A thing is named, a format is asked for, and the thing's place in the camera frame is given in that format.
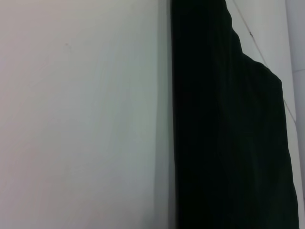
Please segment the black t-shirt with FREE print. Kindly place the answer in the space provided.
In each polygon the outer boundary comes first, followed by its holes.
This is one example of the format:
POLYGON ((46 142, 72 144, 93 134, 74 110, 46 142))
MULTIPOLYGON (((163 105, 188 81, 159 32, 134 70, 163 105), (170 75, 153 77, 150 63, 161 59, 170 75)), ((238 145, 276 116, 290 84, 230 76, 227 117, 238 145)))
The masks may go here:
POLYGON ((225 0, 172 0, 177 229, 299 229, 281 80, 225 0))

